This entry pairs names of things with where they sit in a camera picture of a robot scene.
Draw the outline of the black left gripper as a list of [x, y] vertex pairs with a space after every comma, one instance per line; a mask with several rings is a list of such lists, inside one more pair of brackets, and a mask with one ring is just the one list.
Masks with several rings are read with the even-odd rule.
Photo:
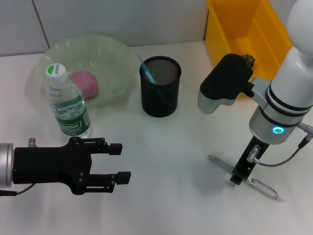
[[112, 193], [115, 185], [127, 185], [131, 172], [90, 174], [91, 154], [121, 155], [121, 143], [105, 138], [72, 137], [61, 147], [17, 147], [14, 150], [13, 183], [62, 183], [75, 195]]

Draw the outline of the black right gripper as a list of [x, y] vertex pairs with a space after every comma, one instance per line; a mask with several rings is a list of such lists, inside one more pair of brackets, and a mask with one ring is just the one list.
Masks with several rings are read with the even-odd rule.
[[265, 153], [269, 144], [260, 141], [256, 137], [252, 137], [251, 141], [245, 148], [243, 154], [241, 155], [240, 159], [238, 160], [232, 174], [230, 177], [230, 181], [235, 183], [236, 185], [240, 185], [243, 181], [248, 179], [251, 171], [253, 170], [255, 163], [250, 163], [247, 161], [247, 157], [254, 146], [259, 147], [259, 152], [256, 154], [256, 158], [260, 159], [262, 155]]

